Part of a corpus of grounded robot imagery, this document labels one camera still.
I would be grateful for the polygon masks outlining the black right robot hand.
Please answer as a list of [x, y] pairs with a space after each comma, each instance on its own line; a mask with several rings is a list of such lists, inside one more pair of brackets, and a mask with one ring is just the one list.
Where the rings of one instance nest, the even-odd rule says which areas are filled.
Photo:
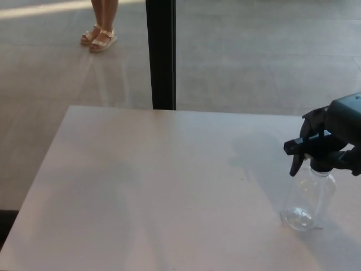
[[336, 99], [302, 118], [300, 137], [314, 170], [347, 169], [360, 175], [360, 93]]

